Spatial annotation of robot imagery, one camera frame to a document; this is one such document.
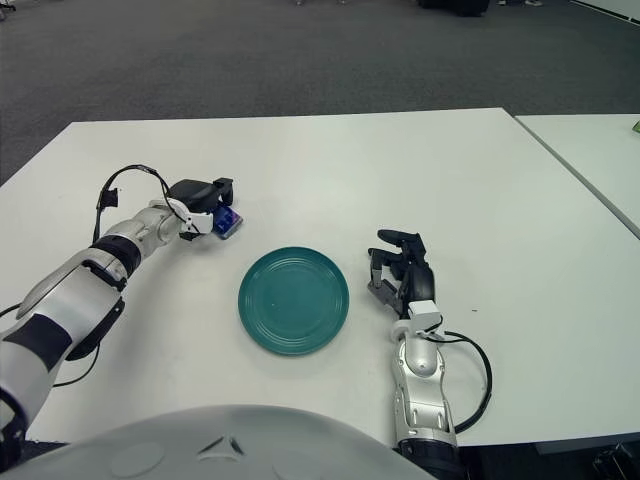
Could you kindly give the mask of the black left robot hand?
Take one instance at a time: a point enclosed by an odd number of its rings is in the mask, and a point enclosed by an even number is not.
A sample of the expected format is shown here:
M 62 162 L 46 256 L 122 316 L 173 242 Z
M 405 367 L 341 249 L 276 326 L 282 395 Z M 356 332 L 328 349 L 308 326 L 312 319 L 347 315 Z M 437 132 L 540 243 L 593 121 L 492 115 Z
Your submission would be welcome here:
M 169 188 L 168 197 L 180 201 L 192 213 L 213 213 L 220 206 L 231 206 L 233 180 L 218 178 L 212 182 L 183 179 Z

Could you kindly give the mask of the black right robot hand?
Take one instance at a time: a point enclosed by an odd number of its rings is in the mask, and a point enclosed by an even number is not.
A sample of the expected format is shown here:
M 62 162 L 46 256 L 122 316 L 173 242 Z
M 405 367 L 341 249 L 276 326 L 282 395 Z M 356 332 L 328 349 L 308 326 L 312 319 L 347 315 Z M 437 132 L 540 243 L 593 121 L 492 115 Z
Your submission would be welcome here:
M 369 291 L 391 307 L 401 320 L 409 318 L 409 304 L 436 299 L 434 273 L 426 261 L 426 249 L 419 233 L 380 229 L 377 236 L 399 253 L 369 248 Z

